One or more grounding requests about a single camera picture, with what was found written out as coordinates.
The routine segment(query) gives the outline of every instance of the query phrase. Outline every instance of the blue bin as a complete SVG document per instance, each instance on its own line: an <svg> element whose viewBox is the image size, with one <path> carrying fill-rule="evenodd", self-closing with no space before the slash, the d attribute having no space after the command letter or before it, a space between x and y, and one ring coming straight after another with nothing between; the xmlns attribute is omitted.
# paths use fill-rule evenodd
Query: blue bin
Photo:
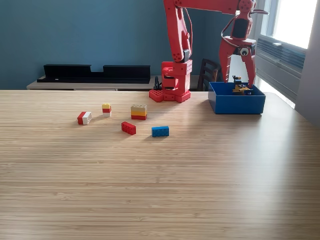
<svg viewBox="0 0 320 240"><path fill-rule="evenodd" d="M216 114L262 114L266 95L255 85L253 95L233 95L233 82L209 82L208 98Z"/></svg>

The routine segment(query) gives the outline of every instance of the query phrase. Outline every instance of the black shelf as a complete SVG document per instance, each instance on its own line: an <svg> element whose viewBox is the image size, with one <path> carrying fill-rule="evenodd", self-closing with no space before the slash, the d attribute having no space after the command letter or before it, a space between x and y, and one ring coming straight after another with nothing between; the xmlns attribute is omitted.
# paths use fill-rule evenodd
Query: black shelf
<svg viewBox="0 0 320 240"><path fill-rule="evenodd" d="M92 72L91 65L44 65L45 77L38 83L149 84L149 65L104 65Z"/></svg>

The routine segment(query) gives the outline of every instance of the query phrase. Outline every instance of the blue box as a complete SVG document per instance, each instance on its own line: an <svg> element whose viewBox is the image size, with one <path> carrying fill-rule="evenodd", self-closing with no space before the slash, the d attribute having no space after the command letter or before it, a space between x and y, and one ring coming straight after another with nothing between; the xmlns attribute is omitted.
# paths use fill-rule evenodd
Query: blue box
<svg viewBox="0 0 320 240"><path fill-rule="evenodd" d="M208 98L216 114L262 114L266 95L252 85L253 95L233 95L233 82L209 82Z"/></svg>
<svg viewBox="0 0 320 240"><path fill-rule="evenodd" d="M167 137L169 136L168 126L155 126L151 128L152 137Z"/></svg>

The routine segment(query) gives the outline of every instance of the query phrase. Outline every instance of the wire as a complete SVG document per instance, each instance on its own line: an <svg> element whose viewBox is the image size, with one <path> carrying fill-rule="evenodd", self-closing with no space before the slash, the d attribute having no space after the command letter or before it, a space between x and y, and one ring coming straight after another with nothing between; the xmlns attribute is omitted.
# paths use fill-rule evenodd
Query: wire
<svg viewBox="0 0 320 240"><path fill-rule="evenodd" d="M227 26L225 26L225 28L224 28L224 29L222 30L222 32L221 32L221 37L222 37L222 39L223 39L225 42L227 42L227 43L230 44L231 46L233 46L233 47L235 47L235 48L240 48L240 46L235 45L235 44L229 42L229 41L224 37L225 31L228 29L228 27L230 26L230 24L236 19L236 17L237 17L237 16L234 16L234 17L229 21L229 23L227 24Z"/></svg>
<svg viewBox="0 0 320 240"><path fill-rule="evenodd" d="M188 10L186 7L184 7L184 10L186 12L186 15L188 16L189 19L189 23L190 23L190 50L191 50L191 54L192 54L192 44L193 44L193 31L192 31L192 22L191 22L191 18L189 16Z"/></svg>
<svg viewBox="0 0 320 240"><path fill-rule="evenodd" d="M269 12L261 10L261 9L255 9L253 10L250 14L264 14L264 15L268 15Z"/></svg>

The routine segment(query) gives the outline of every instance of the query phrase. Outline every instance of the red robotic arm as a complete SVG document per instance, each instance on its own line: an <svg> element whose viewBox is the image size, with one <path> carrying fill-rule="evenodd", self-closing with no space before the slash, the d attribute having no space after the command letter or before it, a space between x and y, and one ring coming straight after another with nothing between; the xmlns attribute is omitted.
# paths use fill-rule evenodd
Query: red robotic arm
<svg viewBox="0 0 320 240"><path fill-rule="evenodd" d="M252 28L252 13L265 13L254 10L256 0L163 0L167 18L168 36L174 62L163 62L162 90L151 90L149 96L157 102L177 101L183 102L190 98L190 75L192 72L192 23L187 8L217 11L224 14L240 14L229 22L223 32L234 22L231 36L223 37L219 56L224 81L229 79L231 55L241 55L246 64L249 76L249 87L252 86L256 76L255 72L255 41L247 39ZM188 33L183 9L190 21Z"/></svg>

